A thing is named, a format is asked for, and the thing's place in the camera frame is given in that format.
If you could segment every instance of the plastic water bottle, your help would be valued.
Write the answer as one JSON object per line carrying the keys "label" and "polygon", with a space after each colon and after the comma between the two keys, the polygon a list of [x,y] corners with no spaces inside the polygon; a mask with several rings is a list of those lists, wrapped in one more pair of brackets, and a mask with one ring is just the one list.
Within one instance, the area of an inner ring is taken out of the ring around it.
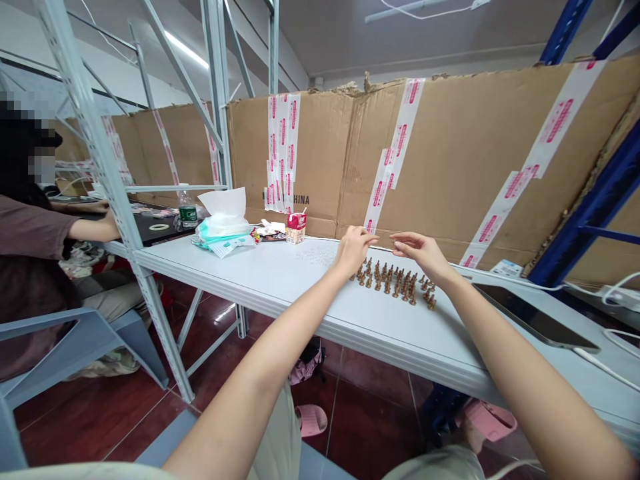
{"label": "plastic water bottle", "polygon": [[188,190],[178,192],[178,211],[183,228],[192,229],[198,226],[198,213],[195,208],[195,201]]}

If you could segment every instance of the red tile floor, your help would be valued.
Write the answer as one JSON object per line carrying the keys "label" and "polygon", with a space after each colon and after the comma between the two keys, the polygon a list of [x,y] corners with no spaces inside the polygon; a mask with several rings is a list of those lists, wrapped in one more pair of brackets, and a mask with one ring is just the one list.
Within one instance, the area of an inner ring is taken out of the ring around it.
{"label": "red tile floor", "polygon": [[[167,317],[177,338],[195,290],[171,279],[163,281],[175,300]],[[186,368],[235,320],[230,306],[203,294],[182,350]],[[124,377],[59,383],[21,405],[15,418],[30,465],[134,461],[180,412],[190,409],[199,415],[206,408],[270,322],[250,312],[249,338],[230,335],[191,376],[191,405],[182,401],[173,379],[170,389],[162,391],[142,370]],[[153,327],[151,335],[162,352]],[[315,403],[329,418],[326,432],[305,441],[359,480],[380,479],[404,460],[426,452],[419,408],[431,382],[336,343],[323,344],[326,383],[313,377],[291,389],[296,405]],[[480,460],[490,475],[510,459],[484,449]],[[526,468],[506,478],[544,476]]]}

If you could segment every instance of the small red box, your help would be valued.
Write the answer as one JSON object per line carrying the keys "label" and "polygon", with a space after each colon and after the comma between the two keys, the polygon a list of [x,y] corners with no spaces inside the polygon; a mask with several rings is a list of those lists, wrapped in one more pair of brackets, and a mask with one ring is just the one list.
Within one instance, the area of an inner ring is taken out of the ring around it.
{"label": "small red box", "polygon": [[287,243],[297,245],[305,239],[307,216],[304,213],[292,213],[287,217]]}

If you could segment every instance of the white table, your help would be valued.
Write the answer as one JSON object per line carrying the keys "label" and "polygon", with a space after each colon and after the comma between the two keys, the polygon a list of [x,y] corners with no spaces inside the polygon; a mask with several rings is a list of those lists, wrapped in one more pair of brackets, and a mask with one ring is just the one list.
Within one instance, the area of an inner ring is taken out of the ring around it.
{"label": "white table", "polygon": [[[305,292],[333,261],[337,243],[308,239],[237,248],[220,260],[180,238],[136,252],[137,262],[196,288],[276,318]],[[416,264],[390,252],[370,250],[373,264],[416,271]],[[501,285],[601,348],[596,357],[640,384],[640,365],[612,344],[602,328],[552,296],[528,287],[474,274],[478,283]],[[420,297],[413,306],[400,298],[348,282],[325,316],[318,335],[406,369],[472,397],[506,406],[467,330],[447,296],[436,289],[437,307]],[[572,384],[616,434],[640,455],[640,393],[575,353],[550,347],[516,328]]]}

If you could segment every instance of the backpack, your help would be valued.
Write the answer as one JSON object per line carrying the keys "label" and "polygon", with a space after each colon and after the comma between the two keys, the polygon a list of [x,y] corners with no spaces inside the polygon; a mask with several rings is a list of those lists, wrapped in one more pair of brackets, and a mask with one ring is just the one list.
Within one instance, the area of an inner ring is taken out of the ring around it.
{"label": "backpack", "polygon": [[296,385],[311,378],[312,375],[320,375],[322,382],[326,382],[327,379],[322,373],[322,364],[326,357],[320,337],[311,338],[289,374],[291,384]]}

